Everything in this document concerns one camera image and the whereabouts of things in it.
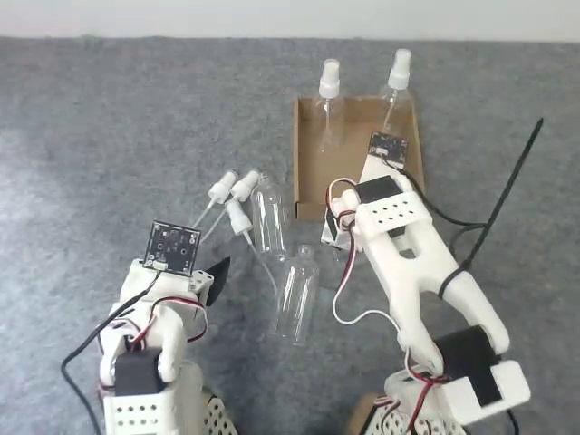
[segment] cardboard tray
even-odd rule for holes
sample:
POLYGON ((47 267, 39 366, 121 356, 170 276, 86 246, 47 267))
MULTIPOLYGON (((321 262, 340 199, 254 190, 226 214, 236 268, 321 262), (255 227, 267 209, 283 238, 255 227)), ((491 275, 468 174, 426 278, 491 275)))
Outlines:
MULTIPOLYGON (((324 220, 324 194, 328 185, 339 177, 359 179, 363 172, 373 131, 380 131, 384 113, 383 101, 376 97, 345 99, 344 145, 337 150, 320 152, 315 143, 312 99, 299 98, 294 107, 294 197, 295 217, 299 220, 324 220)), ((425 190, 421 143, 413 108, 412 133, 407 149, 405 169, 425 190)), ((335 195, 341 193, 337 186, 335 195)))

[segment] clear plastic bottle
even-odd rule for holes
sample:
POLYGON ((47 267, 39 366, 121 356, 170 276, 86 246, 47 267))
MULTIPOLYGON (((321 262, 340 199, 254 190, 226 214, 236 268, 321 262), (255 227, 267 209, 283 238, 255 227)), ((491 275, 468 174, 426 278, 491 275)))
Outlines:
POLYGON ((313 100, 313 119, 321 152, 339 148, 343 144, 344 98, 340 96, 340 63, 324 61, 318 95, 313 100))
POLYGON ((269 175, 262 173, 250 200, 257 251, 285 256, 288 250, 285 237, 287 214, 282 190, 269 175))
POLYGON ((411 51, 399 49, 389 73, 389 80, 379 96, 384 99, 381 132, 409 140, 411 134, 412 97, 409 93, 411 51))
POLYGON ((273 334, 284 337, 292 344, 306 343, 318 289, 318 275, 312 247, 301 245, 297 255, 286 263, 286 280, 278 296, 272 322, 273 334))

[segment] spray bottle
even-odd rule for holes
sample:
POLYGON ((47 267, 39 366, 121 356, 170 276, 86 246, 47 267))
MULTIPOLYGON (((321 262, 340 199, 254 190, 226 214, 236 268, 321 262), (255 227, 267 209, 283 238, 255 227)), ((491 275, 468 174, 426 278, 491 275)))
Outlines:
POLYGON ((389 80, 379 93, 384 99, 382 133, 409 140, 411 133, 412 98, 409 94, 411 51, 399 49, 389 73, 389 80))
POLYGON ((339 70, 337 60, 324 61, 318 95, 314 98, 313 118, 321 152, 339 148, 343 143, 344 98, 340 96, 339 70))

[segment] spray nozzle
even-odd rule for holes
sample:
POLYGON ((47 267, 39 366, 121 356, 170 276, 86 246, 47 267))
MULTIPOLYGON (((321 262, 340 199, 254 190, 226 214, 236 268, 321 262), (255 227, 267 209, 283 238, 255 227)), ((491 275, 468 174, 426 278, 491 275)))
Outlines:
POLYGON ((323 65, 323 75, 320 78, 318 93, 323 98, 336 98, 340 92, 340 62, 336 59, 326 59, 323 65))
POLYGON ((389 74, 389 87, 396 90, 407 89, 410 73, 411 50, 400 48, 395 53, 395 61, 389 74))

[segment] white wall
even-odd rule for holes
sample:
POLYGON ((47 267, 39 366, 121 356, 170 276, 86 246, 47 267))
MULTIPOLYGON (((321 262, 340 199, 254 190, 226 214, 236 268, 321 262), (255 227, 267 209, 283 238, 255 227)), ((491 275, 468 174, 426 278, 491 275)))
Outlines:
POLYGON ((0 0, 13 36, 580 42, 578 0, 0 0))

